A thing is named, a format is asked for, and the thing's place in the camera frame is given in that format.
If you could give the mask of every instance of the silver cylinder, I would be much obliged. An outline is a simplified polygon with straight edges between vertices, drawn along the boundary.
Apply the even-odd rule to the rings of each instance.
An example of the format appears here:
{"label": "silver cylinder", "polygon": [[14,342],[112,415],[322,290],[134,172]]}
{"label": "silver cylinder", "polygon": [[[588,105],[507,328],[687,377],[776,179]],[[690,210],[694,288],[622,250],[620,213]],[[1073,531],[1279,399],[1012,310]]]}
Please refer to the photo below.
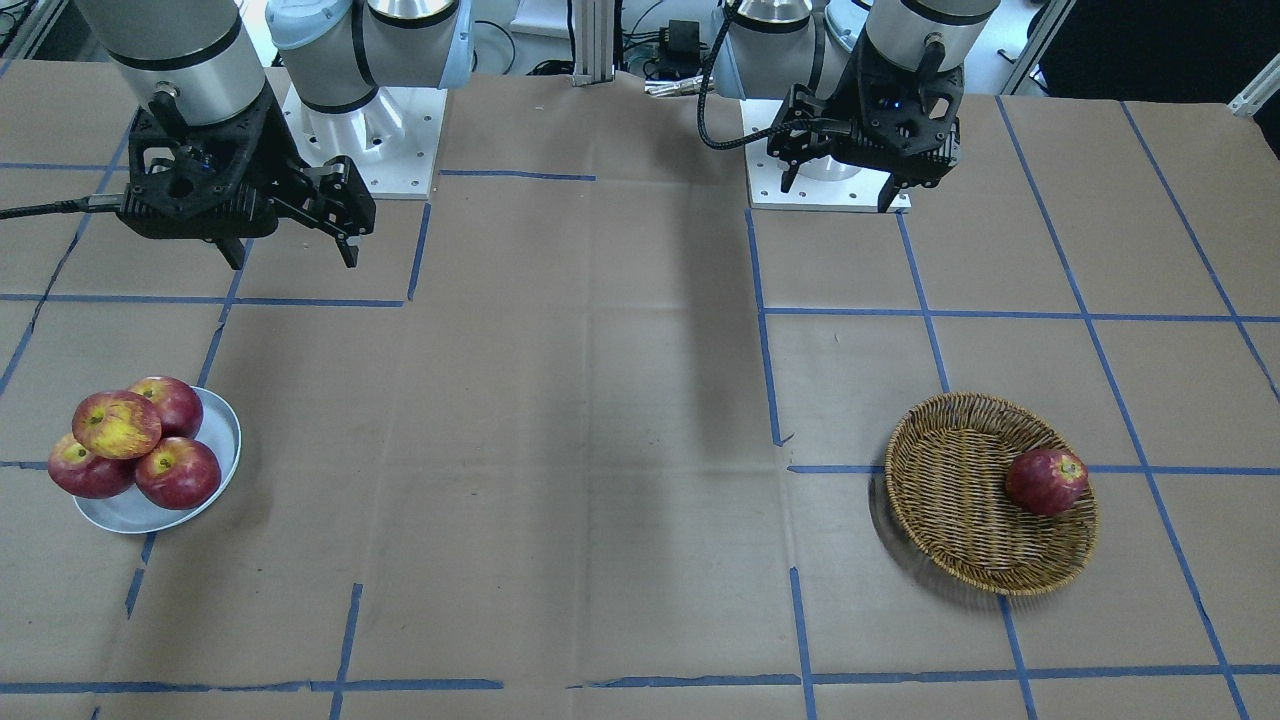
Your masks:
{"label": "silver cylinder", "polygon": [[232,0],[77,0],[140,105],[175,91],[191,126],[225,120],[262,91],[266,76]]}
{"label": "silver cylinder", "polygon": [[942,72],[964,61],[1000,0],[877,0],[867,37],[888,61],[914,70],[931,37],[946,46]]}

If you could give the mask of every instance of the cable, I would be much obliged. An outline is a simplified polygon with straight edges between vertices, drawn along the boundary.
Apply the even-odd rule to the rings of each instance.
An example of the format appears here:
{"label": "cable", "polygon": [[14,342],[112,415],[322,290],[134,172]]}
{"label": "cable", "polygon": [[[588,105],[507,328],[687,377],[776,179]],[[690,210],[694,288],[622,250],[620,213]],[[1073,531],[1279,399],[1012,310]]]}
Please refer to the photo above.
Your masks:
{"label": "cable", "polygon": [[785,120],[776,126],[739,137],[737,140],[728,140],[723,142],[713,140],[707,132],[707,88],[710,85],[712,68],[716,65],[716,56],[719,54],[721,45],[724,44],[724,37],[728,35],[728,28],[733,24],[733,18],[736,17],[737,5],[733,0],[727,0],[724,3],[724,23],[721,24],[719,32],[716,33],[716,42],[712,44],[710,55],[707,56],[707,61],[703,64],[703,78],[698,85],[698,137],[700,137],[703,143],[712,150],[733,150],[755,142],[756,140],[764,140],[765,137],[773,137],[774,135],[782,135],[795,129],[809,129],[813,127],[813,120],[809,119]]}
{"label": "cable", "polygon": [[564,4],[568,5],[568,19],[566,23],[568,27],[568,61],[571,68],[568,73],[573,74],[577,72],[577,38],[573,37],[573,0],[567,0]]}
{"label": "cable", "polygon": [[640,20],[643,20],[645,18],[645,15],[648,15],[649,13],[652,13],[654,8],[657,8],[658,5],[662,5],[667,0],[658,0],[653,5],[649,5],[648,10],[645,10],[644,13],[640,13],[640,18],[636,19],[636,24],[631,26],[631,35],[636,33],[636,29],[640,27]]}
{"label": "cable", "polygon": [[507,63],[507,69],[502,70],[502,74],[509,73],[511,68],[516,65],[516,38],[512,37],[509,32],[507,32],[507,28],[502,27],[498,23],[489,22],[489,20],[476,20],[476,24],[495,27],[495,28],[498,28],[499,32],[502,32],[503,35],[507,36],[507,42],[511,42],[511,61]]}
{"label": "cable", "polygon": [[58,200],[44,205],[24,205],[0,210],[0,220],[14,218],[33,218],[36,215],[56,215],[65,213],[114,213],[120,209],[120,197],[109,195],[86,195],[76,200]]}

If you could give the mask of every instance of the light blue joint cover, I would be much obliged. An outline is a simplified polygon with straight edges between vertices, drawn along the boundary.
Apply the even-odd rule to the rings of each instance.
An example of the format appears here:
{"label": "light blue joint cover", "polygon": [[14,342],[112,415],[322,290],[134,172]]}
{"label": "light blue joint cover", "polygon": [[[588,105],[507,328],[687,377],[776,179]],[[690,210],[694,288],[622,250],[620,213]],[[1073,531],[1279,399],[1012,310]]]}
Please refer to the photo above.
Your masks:
{"label": "light blue joint cover", "polygon": [[[712,27],[719,33],[721,26],[724,24],[723,10],[717,9],[712,13]],[[712,67],[712,74],[716,77],[716,92],[721,97],[731,97],[735,100],[745,100],[746,90],[742,87],[742,77],[737,74],[737,60],[733,59],[733,37],[732,31],[724,36],[724,44],[721,45],[719,55],[716,56],[716,65]]]}
{"label": "light blue joint cover", "polygon": [[827,5],[827,32],[846,53],[854,51],[854,42],[867,24],[867,10],[849,0],[833,0]]}
{"label": "light blue joint cover", "polygon": [[471,78],[471,0],[458,0],[458,17],[453,24],[453,42],[444,58],[440,88],[462,87]]}
{"label": "light blue joint cover", "polygon": [[279,50],[296,50],[329,32],[351,12],[351,0],[268,0],[266,27]]}

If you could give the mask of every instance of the grid line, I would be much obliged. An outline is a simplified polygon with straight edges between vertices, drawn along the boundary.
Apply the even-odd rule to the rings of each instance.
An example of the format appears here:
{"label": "grid line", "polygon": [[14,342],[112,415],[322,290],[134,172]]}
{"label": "grid line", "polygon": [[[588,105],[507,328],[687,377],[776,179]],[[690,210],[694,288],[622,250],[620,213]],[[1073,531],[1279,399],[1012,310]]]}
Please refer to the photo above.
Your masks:
{"label": "grid line", "polygon": [[[1080,313],[1087,315],[1088,309],[1084,302],[1084,296],[1080,292],[1079,283],[1076,282],[1075,273],[1071,270],[1071,264],[1066,258],[1066,251],[1062,247],[1062,241],[1057,234],[1057,228],[1053,225],[1053,219],[1048,213],[1048,208],[1044,204],[1044,197],[1041,193],[1039,184],[1036,182],[1036,176],[1032,173],[1030,164],[1028,163],[1027,155],[1023,151],[1021,142],[1018,140],[1018,133],[1014,129],[1014,124],[1009,118],[1009,113],[1005,109],[1005,102],[997,96],[996,108],[1000,110],[1000,117],[1005,123],[1005,128],[1009,132],[1009,138],[1012,141],[1014,151],[1018,154],[1018,160],[1023,167],[1023,173],[1027,176],[1027,182],[1030,186],[1032,195],[1036,197],[1036,204],[1039,206],[1041,217],[1044,220],[1044,227],[1048,229],[1050,240],[1053,242],[1053,249],[1057,252],[1059,260],[1062,264],[1062,270],[1066,274],[1068,283],[1071,286],[1071,295],[1075,296],[1075,301],[1080,307]],[[1228,689],[1231,693],[1231,700],[1235,702],[1236,712],[1240,715],[1240,720],[1249,720],[1249,712],[1244,706],[1244,698],[1240,696],[1240,689],[1235,683],[1235,676],[1231,673],[1231,666],[1226,660],[1226,653],[1222,650],[1222,643],[1217,637],[1217,632],[1213,628],[1213,621],[1208,616],[1208,611],[1204,609],[1203,601],[1201,598],[1199,587],[1196,583],[1196,577],[1192,574],[1190,565],[1187,561],[1187,556],[1183,553],[1181,543],[1178,539],[1178,533],[1174,529],[1172,519],[1169,516],[1165,509],[1164,498],[1161,498],[1160,488],[1156,484],[1156,477],[1151,471],[1151,465],[1147,460],[1147,452],[1142,446],[1142,439],[1138,437],[1137,427],[1134,425],[1133,416],[1129,414],[1129,407],[1125,404],[1124,396],[1120,392],[1120,386],[1116,382],[1115,373],[1111,369],[1111,363],[1107,359],[1106,350],[1102,347],[1102,340],[1098,336],[1098,331],[1094,327],[1093,319],[1085,316],[1084,324],[1089,331],[1089,338],[1093,341],[1094,351],[1098,355],[1098,360],[1102,363],[1102,370],[1107,377],[1107,383],[1111,386],[1111,392],[1115,396],[1116,405],[1120,409],[1120,415],[1124,419],[1125,429],[1129,433],[1129,438],[1133,442],[1134,451],[1138,454],[1138,462],[1144,470],[1147,478],[1147,486],[1151,489],[1152,498],[1156,502],[1156,507],[1160,512],[1161,523],[1165,527],[1165,533],[1169,537],[1169,542],[1172,546],[1174,553],[1178,556],[1178,562],[1183,571],[1183,578],[1187,582],[1187,588],[1192,594],[1192,600],[1196,602],[1199,610],[1201,621],[1204,626],[1204,632],[1208,634],[1210,644],[1213,647],[1213,653],[1217,656],[1217,664],[1221,670],[1222,678],[1226,680]]]}
{"label": "grid line", "polygon": [[1160,163],[1156,160],[1156,154],[1152,152],[1151,146],[1147,145],[1147,138],[1142,135],[1142,129],[1138,128],[1138,120],[1135,120],[1133,113],[1129,111],[1129,105],[1126,102],[1121,101],[1120,109],[1124,110],[1124,117],[1129,120],[1129,127],[1133,128],[1133,133],[1138,137],[1138,142],[1142,145],[1142,151],[1147,154],[1147,160],[1151,161],[1151,168],[1155,170],[1156,178],[1160,179],[1161,187],[1165,188],[1165,195],[1169,196],[1169,202],[1172,204],[1174,210],[1178,211],[1178,219],[1183,222],[1187,237],[1192,241],[1192,246],[1196,249],[1196,254],[1204,265],[1204,270],[1208,273],[1210,279],[1213,281],[1213,287],[1222,299],[1222,305],[1226,306],[1228,314],[1233,320],[1235,320],[1235,327],[1240,331],[1240,337],[1244,340],[1244,345],[1249,348],[1249,355],[1253,355],[1253,361],[1258,364],[1258,368],[1262,369],[1262,374],[1266,375],[1267,384],[1271,386],[1271,395],[1274,395],[1276,401],[1280,402],[1280,387],[1276,387],[1275,377],[1271,375],[1271,370],[1267,369],[1267,364],[1262,360],[1262,355],[1253,345],[1253,338],[1249,337],[1249,332],[1244,328],[1244,323],[1235,311],[1235,304],[1231,302],[1231,297],[1226,293],[1226,287],[1222,284],[1222,279],[1217,277],[1217,270],[1213,269],[1213,264],[1210,261],[1208,254],[1204,251],[1204,246],[1199,241],[1199,234],[1196,233],[1196,228],[1192,227],[1190,219],[1188,219],[1187,213],[1183,211],[1183,204],[1179,202],[1178,196],[1174,195],[1174,188],[1169,184],[1169,178],[1165,177],[1165,170],[1160,168]]}

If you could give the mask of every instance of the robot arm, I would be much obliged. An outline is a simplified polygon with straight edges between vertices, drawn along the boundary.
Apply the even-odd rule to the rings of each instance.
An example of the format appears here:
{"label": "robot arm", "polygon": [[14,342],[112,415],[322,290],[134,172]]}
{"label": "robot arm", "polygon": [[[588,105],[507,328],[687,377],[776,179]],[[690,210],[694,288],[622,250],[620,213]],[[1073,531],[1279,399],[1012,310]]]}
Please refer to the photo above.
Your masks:
{"label": "robot arm", "polygon": [[77,0],[138,99],[129,183],[97,197],[151,238],[212,242],[232,268],[241,238],[285,217],[330,234],[347,266],[375,205],[349,158],[308,167],[232,0]]}
{"label": "robot arm", "polygon": [[[814,27],[808,36],[817,42],[808,40],[800,46],[814,47],[815,61],[808,83],[794,83],[785,91],[772,127],[737,141],[716,142],[699,119],[703,140],[727,149],[767,138],[769,155],[786,165],[783,192],[791,188],[800,165],[819,158],[887,172],[878,199],[878,209],[884,211],[900,190],[936,187],[959,161],[956,111],[964,95],[963,61],[998,4],[878,0],[835,87],[820,94],[819,88],[829,86],[822,58],[831,55],[820,50],[826,28],[817,26],[823,24],[823,14],[813,13],[809,0],[731,0],[712,46],[713,58],[730,32],[745,40],[737,42],[739,50],[749,50],[753,44],[783,44],[781,36],[800,33],[809,23]],[[704,79],[700,110],[705,85]]]}

